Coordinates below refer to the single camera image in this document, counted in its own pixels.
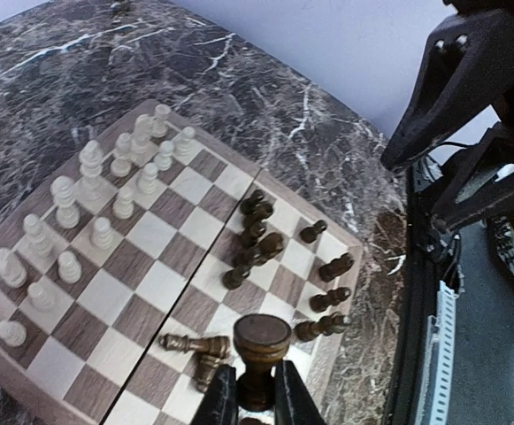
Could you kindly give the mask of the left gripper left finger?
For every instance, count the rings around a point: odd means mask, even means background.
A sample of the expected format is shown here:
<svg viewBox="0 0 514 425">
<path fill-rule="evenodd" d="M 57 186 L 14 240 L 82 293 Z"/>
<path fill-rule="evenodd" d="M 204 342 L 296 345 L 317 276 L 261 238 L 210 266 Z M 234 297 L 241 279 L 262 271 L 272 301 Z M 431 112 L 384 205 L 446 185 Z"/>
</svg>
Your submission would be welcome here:
<svg viewBox="0 0 514 425">
<path fill-rule="evenodd" d="M 237 425 L 236 370 L 228 365 L 217 368 L 208 390 L 197 408 L 191 425 Z"/>
</svg>

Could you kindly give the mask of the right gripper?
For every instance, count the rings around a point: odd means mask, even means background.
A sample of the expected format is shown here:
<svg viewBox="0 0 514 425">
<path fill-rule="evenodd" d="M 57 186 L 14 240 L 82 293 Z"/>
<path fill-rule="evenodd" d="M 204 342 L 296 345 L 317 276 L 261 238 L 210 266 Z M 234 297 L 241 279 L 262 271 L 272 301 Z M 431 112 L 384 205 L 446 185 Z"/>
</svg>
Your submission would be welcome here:
<svg viewBox="0 0 514 425">
<path fill-rule="evenodd" d="M 514 210 L 514 1 L 455 1 L 427 38 L 410 103 L 380 161 L 397 171 L 491 106 L 499 122 L 457 152 L 431 189 L 432 226 L 457 230 Z"/>
</svg>

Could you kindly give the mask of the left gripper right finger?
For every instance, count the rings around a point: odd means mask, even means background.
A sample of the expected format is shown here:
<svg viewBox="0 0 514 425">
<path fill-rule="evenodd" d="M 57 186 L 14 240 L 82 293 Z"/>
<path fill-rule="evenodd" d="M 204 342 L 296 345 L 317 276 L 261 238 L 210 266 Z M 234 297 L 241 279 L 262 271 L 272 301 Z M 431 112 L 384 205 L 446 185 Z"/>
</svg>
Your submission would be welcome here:
<svg viewBox="0 0 514 425">
<path fill-rule="evenodd" d="M 283 360 L 274 376 L 274 423 L 276 425 L 326 425 L 295 364 Z"/>
</svg>

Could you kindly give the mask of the wooden chess board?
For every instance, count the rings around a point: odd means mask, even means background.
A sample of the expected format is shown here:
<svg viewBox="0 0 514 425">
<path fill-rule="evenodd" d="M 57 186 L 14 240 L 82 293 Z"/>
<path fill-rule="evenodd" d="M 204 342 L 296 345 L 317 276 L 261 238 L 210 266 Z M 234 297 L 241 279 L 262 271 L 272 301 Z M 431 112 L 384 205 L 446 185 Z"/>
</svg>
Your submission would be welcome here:
<svg viewBox="0 0 514 425">
<path fill-rule="evenodd" d="M 202 399 L 193 352 L 164 334 L 231 336 L 249 313 L 290 324 L 318 319 L 313 296 L 353 288 L 318 269 L 362 244 L 334 222 L 314 243 L 301 231 L 322 214 L 266 171 L 154 100 L 113 122 L 104 164 L 146 115 L 164 119 L 129 172 L 106 167 L 100 197 L 61 228 L 43 183 L 0 225 L 0 384 L 50 424 L 186 424 Z M 284 237 L 259 266 L 258 243 Z"/>
</svg>

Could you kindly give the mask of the dark chess knight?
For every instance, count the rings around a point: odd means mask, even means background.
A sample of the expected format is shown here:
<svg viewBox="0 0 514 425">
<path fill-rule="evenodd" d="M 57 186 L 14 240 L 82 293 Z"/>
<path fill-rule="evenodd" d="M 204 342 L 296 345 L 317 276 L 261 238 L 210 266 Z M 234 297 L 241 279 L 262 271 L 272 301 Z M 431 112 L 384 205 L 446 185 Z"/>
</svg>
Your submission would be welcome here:
<svg viewBox="0 0 514 425">
<path fill-rule="evenodd" d="M 258 243 L 258 248 L 260 257 L 257 265 L 261 266 L 284 251 L 284 237 L 279 232 L 271 232 Z"/>
</svg>

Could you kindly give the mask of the white chess queen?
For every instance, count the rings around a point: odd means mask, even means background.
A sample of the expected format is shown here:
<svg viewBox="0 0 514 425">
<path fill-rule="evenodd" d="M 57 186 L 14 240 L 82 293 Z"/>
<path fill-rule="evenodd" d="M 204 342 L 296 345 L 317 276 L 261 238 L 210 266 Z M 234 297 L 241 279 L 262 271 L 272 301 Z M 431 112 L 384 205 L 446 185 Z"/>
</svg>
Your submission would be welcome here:
<svg viewBox="0 0 514 425">
<path fill-rule="evenodd" d="M 56 206 L 56 221 L 61 228 L 75 228 L 80 221 L 80 210 L 75 204 L 74 181 L 70 177 L 60 175 L 50 186 L 54 205 Z"/>
</svg>

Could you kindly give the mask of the white chess king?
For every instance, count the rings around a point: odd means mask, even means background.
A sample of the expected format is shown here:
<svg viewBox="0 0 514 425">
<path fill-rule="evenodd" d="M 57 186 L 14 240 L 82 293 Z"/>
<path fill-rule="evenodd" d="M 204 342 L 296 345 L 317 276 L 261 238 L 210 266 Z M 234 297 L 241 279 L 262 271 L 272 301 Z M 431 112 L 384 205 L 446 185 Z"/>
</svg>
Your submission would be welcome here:
<svg viewBox="0 0 514 425">
<path fill-rule="evenodd" d="M 97 140 L 90 140 L 79 153 L 80 174 L 79 192 L 87 200 L 100 197 L 100 176 L 103 171 L 104 153 Z"/>
</svg>

